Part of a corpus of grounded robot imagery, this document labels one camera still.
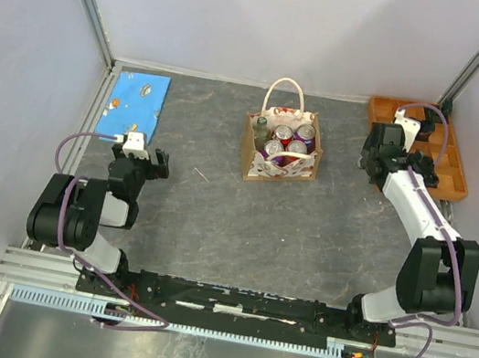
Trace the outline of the patterned canvas tote bag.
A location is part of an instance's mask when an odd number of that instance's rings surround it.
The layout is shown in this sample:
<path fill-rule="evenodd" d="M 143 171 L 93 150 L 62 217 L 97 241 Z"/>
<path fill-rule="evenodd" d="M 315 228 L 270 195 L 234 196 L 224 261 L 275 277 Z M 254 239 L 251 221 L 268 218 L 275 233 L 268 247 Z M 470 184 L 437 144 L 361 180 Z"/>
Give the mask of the patterned canvas tote bag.
<path fill-rule="evenodd" d="M 298 107 L 272 106 L 273 91 L 291 84 Z M 315 112 L 305 108 L 301 86 L 285 77 L 267 89 L 261 108 L 246 115 L 240 158 L 242 177 L 247 181 L 309 181 L 316 177 L 323 154 L 320 123 Z"/>

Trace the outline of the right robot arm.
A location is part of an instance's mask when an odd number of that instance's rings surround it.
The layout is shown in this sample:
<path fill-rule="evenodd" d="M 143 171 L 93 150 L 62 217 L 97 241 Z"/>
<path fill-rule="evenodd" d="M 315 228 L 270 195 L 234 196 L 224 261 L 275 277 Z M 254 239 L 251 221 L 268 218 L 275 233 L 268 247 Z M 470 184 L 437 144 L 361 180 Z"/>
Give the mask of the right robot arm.
<path fill-rule="evenodd" d="M 439 183 L 433 159 L 408 152 L 405 133 L 399 124 L 377 122 L 361 150 L 360 167 L 396 209 L 411 249 L 392 287 L 349 304 L 343 329 L 355 340 L 377 324 L 453 326 L 473 302 L 479 245 L 460 236 L 432 200 L 428 190 Z"/>

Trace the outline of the clear glass beverage bottle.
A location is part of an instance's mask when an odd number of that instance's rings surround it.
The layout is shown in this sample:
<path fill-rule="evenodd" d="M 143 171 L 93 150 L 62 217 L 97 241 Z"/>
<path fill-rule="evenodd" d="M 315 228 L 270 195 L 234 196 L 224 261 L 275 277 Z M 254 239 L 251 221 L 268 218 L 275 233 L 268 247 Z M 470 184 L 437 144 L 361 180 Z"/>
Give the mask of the clear glass beverage bottle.
<path fill-rule="evenodd" d="M 268 121 L 265 117 L 260 116 L 256 120 L 253 128 L 254 144 L 257 151 L 262 151 L 265 143 L 271 139 L 271 130 L 268 127 Z"/>

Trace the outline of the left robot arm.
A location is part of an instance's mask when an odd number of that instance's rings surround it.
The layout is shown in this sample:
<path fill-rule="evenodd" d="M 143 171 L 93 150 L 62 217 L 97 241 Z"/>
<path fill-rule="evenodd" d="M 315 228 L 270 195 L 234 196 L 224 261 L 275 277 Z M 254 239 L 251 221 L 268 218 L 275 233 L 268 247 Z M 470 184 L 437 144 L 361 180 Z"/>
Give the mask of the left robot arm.
<path fill-rule="evenodd" d="M 80 184 L 73 175 L 53 174 L 27 218 L 29 238 L 47 247 L 66 248 L 83 264 L 100 272 L 106 294 L 119 296 L 129 287 L 126 255 L 107 242 L 99 227 L 131 229 L 137 216 L 138 195 L 150 180 L 166 179 L 170 157 L 157 149 L 157 162 L 143 150 L 126 152 L 113 145 L 108 177 Z"/>

